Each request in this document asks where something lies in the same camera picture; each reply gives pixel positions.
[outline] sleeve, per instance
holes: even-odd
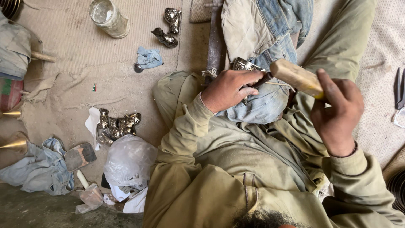
[[[172,129],[162,138],[146,196],[142,227],[156,227],[174,200],[201,171],[193,153],[197,140],[208,133],[209,119],[215,115],[198,95],[183,105],[183,116],[175,119]]]
[[[326,197],[322,204],[338,227],[404,226],[405,215],[392,208],[395,198],[374,156],[358,149],[344,158],[325,157],[322,168],[335,189],[335,196]]]

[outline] hair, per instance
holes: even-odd
[[[295,222],[289,214],[264,210],[241,213],[234,218],[232,228],[279,228],[281,225],[310,228],[302,223]]]

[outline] green cloth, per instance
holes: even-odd
[[[305,68],[354,81],[374,10],[375,0],[348,0]],[[238,213],[260,209],[313,228],[404,226],[373,156],[328,157],[309,119],[312,97],[297,92],[271,124],[236,123],[205,107],[201,84],[176,71],[153,89],[171,129],[151,168],[143,227],[230,227]],[[325,176],[335,197],[321,203]]]

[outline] scissors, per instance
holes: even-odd
[[[394,95],[395,95],[395,109],[400,110],[405,105],[405,69],[402,73],[402,80],[400,79],[401,71],[398,67],[396,72],[396,79],[394,85]]]

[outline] hammer head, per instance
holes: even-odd
[[[90,143],[83,143],[65,153],[65,163],[69,172],[76,171],[97,159]]]

